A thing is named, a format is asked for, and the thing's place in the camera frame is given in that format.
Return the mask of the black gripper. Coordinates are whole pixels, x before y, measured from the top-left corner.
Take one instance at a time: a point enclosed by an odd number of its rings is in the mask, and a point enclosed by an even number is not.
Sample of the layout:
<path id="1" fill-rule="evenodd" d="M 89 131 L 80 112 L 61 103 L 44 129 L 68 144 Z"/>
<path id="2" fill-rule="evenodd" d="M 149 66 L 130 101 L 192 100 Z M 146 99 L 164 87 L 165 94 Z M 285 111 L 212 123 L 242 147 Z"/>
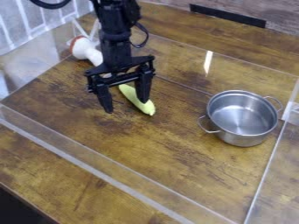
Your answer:
<path id="1" fill-rule="evenodd" d="M 138 79 L 134 81 L 136 97 L 141 103 L 149 100 L 152 78 L 154 76 L 153 55 L 132 56 L 130 43 L 128 40 L 100 41 L 102 62 L 85 72 L 88 79 L 88 91 L 96 93 L 98 103 L 106 113 L 113 112 L 112 96 L 108 85 L 98 84 L 100 78 L 105 74 L 113 76 L 137 73 Z"/>

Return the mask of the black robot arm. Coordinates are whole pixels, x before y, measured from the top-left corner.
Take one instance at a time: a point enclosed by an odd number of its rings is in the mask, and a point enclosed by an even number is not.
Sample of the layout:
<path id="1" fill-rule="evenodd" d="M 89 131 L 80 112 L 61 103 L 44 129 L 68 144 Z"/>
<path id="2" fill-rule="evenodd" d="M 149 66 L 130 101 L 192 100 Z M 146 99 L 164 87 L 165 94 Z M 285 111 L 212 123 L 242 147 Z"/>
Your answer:
<path id="1" fill-rule="evenodd" d="M 97 19 L 101 24 L 98 31 L 102 62 L 85 72 L 88 92 L 97 96 L 98 103 L 106 113 L 113 112 L 112 95 L 108 88 L 134 83 L 137 100 L 149 100 L 154 67 L 152 55 L 133 57 L 130 46 L 141 48 L 148 38 L 134 45 L 130 38 L 130 28 L 136 26 L 144 33 L 148 30 L 140 25 L 140 7 L 136 0 L 89 0 L 93 4 Z"/>

